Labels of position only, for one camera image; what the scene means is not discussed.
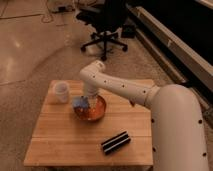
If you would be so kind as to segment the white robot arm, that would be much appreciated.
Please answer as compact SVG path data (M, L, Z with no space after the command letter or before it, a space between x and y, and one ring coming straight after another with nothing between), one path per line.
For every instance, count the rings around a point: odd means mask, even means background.
M210 171L201 106L190 89L138 83L104 70L99 60L81 69L84 93L94 96L102 88L150 110L153 171Z

